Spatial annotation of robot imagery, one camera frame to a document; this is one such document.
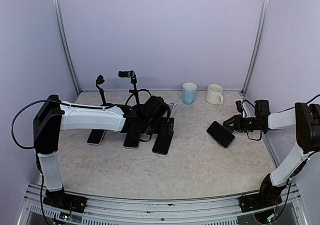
mug handle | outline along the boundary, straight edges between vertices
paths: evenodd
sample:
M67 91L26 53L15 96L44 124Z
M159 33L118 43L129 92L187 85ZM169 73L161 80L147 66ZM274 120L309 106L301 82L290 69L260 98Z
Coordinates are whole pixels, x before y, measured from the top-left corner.
M221 94L218 95L218 98L220 98L220 101L218 101L218 105L222 105L224 103L224 96Z

mug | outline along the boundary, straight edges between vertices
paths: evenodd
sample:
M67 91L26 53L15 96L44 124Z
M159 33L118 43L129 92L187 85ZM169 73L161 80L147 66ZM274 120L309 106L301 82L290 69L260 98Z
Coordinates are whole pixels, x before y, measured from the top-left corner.
M211 104L222 105L224 96L222 96L223 88L217 84L211 84L205 94L205 100Z
M190 105L195 102L197 85L192 82L186 82L182 85L182 101L184 104Z

white mug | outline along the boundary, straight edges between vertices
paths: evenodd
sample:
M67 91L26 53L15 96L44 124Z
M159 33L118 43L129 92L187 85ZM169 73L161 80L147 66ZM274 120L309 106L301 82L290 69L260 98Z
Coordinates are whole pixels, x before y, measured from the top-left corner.
M211 84L205 94L205 100L211 104L222 105L224 96L222 96L223 88L217 84Z

cup rim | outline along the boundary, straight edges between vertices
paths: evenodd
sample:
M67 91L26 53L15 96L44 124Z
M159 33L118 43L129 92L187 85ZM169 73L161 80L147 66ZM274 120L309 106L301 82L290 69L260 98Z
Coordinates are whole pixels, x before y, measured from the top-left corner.
M212 87L215 87L215 88L218 88L220 89L220 91L212 91ZM218 84L210 84L208 86L208 90L211 92L211 93L215 93L215 94L219 94L219 93L222 93L224 91L224 89L222 88L222 86L218 85Z
M192 89L187 89L186 88L186 86L193 86L193 88ZM196 84L194 84L193 82L185 82L184 84L182 84L182 87L186 90L186 91L195 91L195 90L197 90L198 89L198 87L197 87L197 85Z

table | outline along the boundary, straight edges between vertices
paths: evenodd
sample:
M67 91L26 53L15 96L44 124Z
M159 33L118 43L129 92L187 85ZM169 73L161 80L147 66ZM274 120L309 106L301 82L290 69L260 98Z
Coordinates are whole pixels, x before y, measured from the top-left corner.
M123 147L125 133L107 131L101 145L92 146L87 144L90 130L62 131L58 160L65 190L126 199L207 198L258 190L275 169L262 141L235 132L235 141L226 149L206 132L213 121L222 123L238 113L238 92L224 92L223 105L206 102L205 91L197 92L192 105L182 103L181 91L151 93L178 104L168 154L152 153L156 135L134 150ZM129 95L128 91L105 92L107 103L124 104ZM140 102L148 97L141 92ZM102 102L98 92L82 92L76 103Z

